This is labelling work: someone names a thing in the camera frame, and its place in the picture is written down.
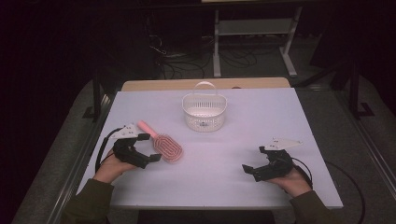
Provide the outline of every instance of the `human hand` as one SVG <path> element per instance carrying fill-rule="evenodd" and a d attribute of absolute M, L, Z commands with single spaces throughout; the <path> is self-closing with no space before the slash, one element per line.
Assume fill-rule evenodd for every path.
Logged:
<path fill-rule="evenodd" d="M 120 161 L 113 153 L 113 149 L 108 151 L 106 159 L 102 162 L 99 170 L 92 179 L 111 184 L 122 173 L 134 169 L 136 166 Z"/>
<path fill-rule="evenodd" d="M 293 198 L 312 190 L 303 175 L 295 168 L 292 168 L 287 175 L 269 179 L 267 182 L 277 184 Z"/>

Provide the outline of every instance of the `pink scrubbing brush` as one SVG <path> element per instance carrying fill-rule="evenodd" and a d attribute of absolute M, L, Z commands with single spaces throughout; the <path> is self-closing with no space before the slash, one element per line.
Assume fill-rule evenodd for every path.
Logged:
<path fill-rule="evenodd" d="M 137 122 L 137 127 L 151 135 L 154 141 L 154 149 L 163 155 L 164 160 L 173 162 L 180 159 L 183 149 L 169 135 L 155 133 L 143 120 Z"/>

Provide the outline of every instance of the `white table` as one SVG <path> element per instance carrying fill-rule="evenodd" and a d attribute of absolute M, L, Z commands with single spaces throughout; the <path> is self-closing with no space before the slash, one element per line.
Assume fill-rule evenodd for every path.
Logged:
<path fill-rule="evenodd" d="M 314 189 L 329 208 L 343 206 L 320 155 L 304 111 L 292 88 L 219 90 L 228 100 L 226 121 L 213 133 L 198 133 L 187 127 L 182 97 L 191 91 L 118 92 L 79 190 L 94 174 L 94 163 L 112 130 L 144 120 L 158 133 L 171 135 L 184 149 L 183 158 L 170 164 L 163 160 L 146 169 L 123 174 L 111 205 L 135 209 L 277 209 L 289 207 L 289 196 L 267 182 L 255 182 L 242 164 L 259 167 L 268 160 L 259 151 L 273 137 L 304 142 L 289 154 L 310 168 Z M 114 140 L 107 143 L 104 156 Z M 148 155 L 152 141 L 135 144 Z"/>

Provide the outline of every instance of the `black cable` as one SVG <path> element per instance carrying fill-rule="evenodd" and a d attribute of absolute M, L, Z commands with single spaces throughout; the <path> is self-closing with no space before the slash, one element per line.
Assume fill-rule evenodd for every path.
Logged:
<path fill-rule="evenodd" d="M 245 53 L 245 55 L 244 55 L 244 56 L 241 56 L 241 57 L 247 57 L 247 56 L 249 56 L 249 55 L 251 55 L 251 56 L 254 57 L 253 51 L 255 50 L 256 47 L 255 47 L 255 48 L 251 48 L 251 49 L 246 48 L 247 45 L 245 45 L 245 44 L 242 42 L 242 39 L 239 38 L 238 40 L 239 40 L 239 46 L 242 47 L 242 48 L 244 48 L 244 49 L 247 49 L 246 52 L 245 52 L 244 50 L 241 50 L 243 53 Z"/>
<path fill-rule="evenodd" d="M 167 55 L 167 56 L 163 56 L 168 62 L 170 60 L 178 60 L 178 59 L 183 59 L 183 58 L 188 58 L 191 57 L 191 59 L 187 60 L 187 61 L 182 61 L 182 62 L 193 62 L 198 60 L 200 57 L 199 53 L 196 52 L 192 52 L 192 53 L 183 53 L 183 54 L 174 54 L 174 55 Z"/>
<path fill-rule="evenodd" d="M 257 57 L 251 53 L 252 52 L 251 50 L 244 51 L 244 50 L 240 49 L 240 50 L 234 50 L 234 51 L 228 50 L 228 51 L 233 55 L 233 57 L 235 59 L 246 59 L 248 61 L 249 65 L 254 65 L 257 63 Z M 251 63 L 248 60 L 248 56 L 253 58 L 253 60 L 254 60 L 253 63 Z"/>
<path fill-rule="evenodd" d="M 114 153 L 110 153 L 110 155 L 106 156 L 106 157 L 100 162 L 100 165 L 102 165 L 103 162 L 104 162 L 105 160 L 107 160 L 107 158 L 111 157 L 112 155 L 114 155 Z"/>
<path fill-rule="evenodd" d="M 173 75 L 171 76 L 171 79 L 174 78 L 175 73 L 179 73 L 181 76 L 180 71 L 176 71 L 176 69 L 181 70 L 181 71 L 197 71 L 200 70 L 202 72 L 202 78 L 205 77 L 205 70 L 204 68 L 210 63 L 211 58 L 207 57 L 207 59 L 204 61 L 204 64 L 200 65 L 198 62 L 194 63 L 195 61 L 200 60 L 200 57 L 197 57 L 197 53 L 190 53 L 190 54 L 183 54 L 181 56 L 173 57 L 173 58 L 168 58 L 168 57 L 163 57 L 162 65 L 167 65 L 172 69 Z M 189 65 L 189 66 L 194 66 L 194 68 L 187 68 L 183 67 L 181 65 Z"/>
<path fill-rule="evenodd" d="M 330 161 L 325 161 L 327 164 L 330 164 L 331 166 L 333 166 L 334 168 L 338 169 L 339 171 L 341 171 L 344 175 L 346 175 L 349 180 L 353 183 L 353 185 L 355 186 L 356 190 L 358 191 L 360 197 L 361 197 L 361 217 L 359 218 L 358 224 L 363 223 L 365 214 L 366 214 L 366 202 L 363 196 L 363 193 L 361 191 L 361 188 L 359 187 L 359 185 L 356 183 L 356 181 L 352 178 L 351 175 L 349 175 L 345 170 L 343 170 L 341 167 L 335 165 L 334 163 L 330 162 Z"/>
<path fill-rule="evenodd" d="M 166 62 L 163 63 L 163 66 L 164 66 L 164 65 L 166 65 L 166 66 L 168 66 L 168 67 L 170 67 L 170 68 L 172 69 L 172 76 L 170 77 L 170 79 L 174 79 L 175 73 L 177 72 L 177 71 L 175 70 L 175 67 L 172 66 L 170 63 L 166 63 Z M 165 68 L 163 68 L 163 77 L 164 77 L 164 79 L 167 79 Z"/>
<path fill-rule="evenodd" d="M 241 40 L 239 40 L 239 47 L 242 47 L 242 48 L 245 47 L 242 44 Z M 235 59 L 242 59 L 242 58 L 246 58 L 249 55 L 252 55 L 251 54 L 251 49 L 247 49 L 247 50 L 243 50 L 243 49 L 235 49 L 235 50 L 227 49 L 227 51 L 230 52 L 230 54 L 232 54 Z"/>
<path fill-rule="evenodd" d="M 295 161 L 298 161 L 299 163 L 301 163 L 301 164 L 306 168 L 306 170 L 307 170 L 308 173 L 309 173 L 309 179 L 311 180 L 311 183 L 314 183 L 313 180 L 312 180 L 312 173 L 311 173 L 311 170 L 309 170 L 308 166 L 305 165 L 305 163 L 303 163 L 302 161 L 300 161 L 300 160 L 298 160 L 298 159 L 295 159 L 295 158 L 291 158 L 291 159 L 292 159 L 292 160 L 295 160 Z"/>
<path fill-rule="evenodd" d="M 271 54 L 271 53 L 275 52 L 276 50 L 279 50 L 279 46 L 278 45 L 274 45 L 273 47 L 267 48 L 265 50 L 266 50 L 265 52 L 257 52 L 258 50 L 255 49 L 255 50 L 253 50 L 252 54 L 256 55 L 256 56 Z"/>
<path fill-rule="evenodd" d="M 161 74 L 163 74 L 163 79 L 166 80 L 166 74 L 165 74 L 165 67 L 163 66 L 162 63 L 159 63 L 160 69 L 161 69 Z"/>
<path fill-rule="evenodd" d="M 232 67 L 236 67 L 236 68 L 248 68 L 248 67 L 250 67 L 250 66 L 252 65 L 252 64 L 250 64 L 250 62 L 249 62 L 246 58 L 244 58 L 244 59 L 247 60 L 247 63 L 241 63 L 241 62 L 238 62 L 237 60 L 233 60 L 233 59 L 231 59 L 231 58 L 225 56 L 225 55 L 222 54 L 222 53 L 219 53 L 219 56 L 221 56 L 221 59 L 222 59 L 224 62 L 226 62 L 228 65 L 230 65 L 230 66 L 232 66 Z M 240 66 L 231 64 L 229 61 L 230 61 L 230 62 L 233 62 L 233 63 L 236 63 L 236 64 L 239 64 Z"/>
<path fill-rule="evenodd" d="M 100 165 L 101 165 L 101 161 L 100 160 L 102 159 L 103 151 L 105 150 L 105 147 L 107 145 L 108 138 L 111 136 L 111 134 L 113 134 L 113 133 L 115 133 L 115 132 L 117 132 L 117 131 L 119 131 L 121 129 L 122 128 L 118 128 L 118 129 L 115 129 L 115 130 L 111 131 L 111 133 L 107 137 L 105 137 L 105 139 L 103 140 L 103 143 L 100 146 L 100 149 L 99 149 L 99 152 L 98 152 L 98 156 L 96 157 L 95 172 L 97 172 L 99 170 L 99 168 L 100 168 Z"/>

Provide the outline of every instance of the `dark green sleeve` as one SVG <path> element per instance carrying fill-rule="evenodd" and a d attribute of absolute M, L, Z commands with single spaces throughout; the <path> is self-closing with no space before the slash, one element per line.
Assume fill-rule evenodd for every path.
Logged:
<path fill-rule="evenodd" d="M 102 223 L 106 220 L 114 186 L 89 179 L 62 212 L 61 223 Z"/>
<path fill-rule="evenodd" d="M 340 224 L 343 223 L 331 210 L 326 208 L 319 196 L 313 191 L 292 200 L 297 224 Z"/>

